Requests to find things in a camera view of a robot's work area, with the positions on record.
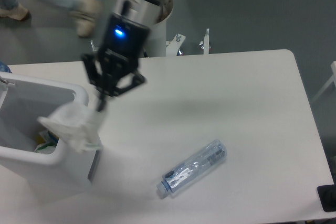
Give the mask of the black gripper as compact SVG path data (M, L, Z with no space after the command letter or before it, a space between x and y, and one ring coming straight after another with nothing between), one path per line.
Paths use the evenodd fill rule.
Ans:
M146 82L138 61L149 33L148 26L113 14L108 19L99 57L93 53L80 56L89 83L98 91L96 111L104 111L108 97L121 96Z

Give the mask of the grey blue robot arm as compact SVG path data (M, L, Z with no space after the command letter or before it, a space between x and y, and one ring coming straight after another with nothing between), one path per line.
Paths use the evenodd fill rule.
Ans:
M97 52L81 55L89 83L98 91L96 111L107 97L117 97L145 83L138 71L151 27L164 0L116 0Z

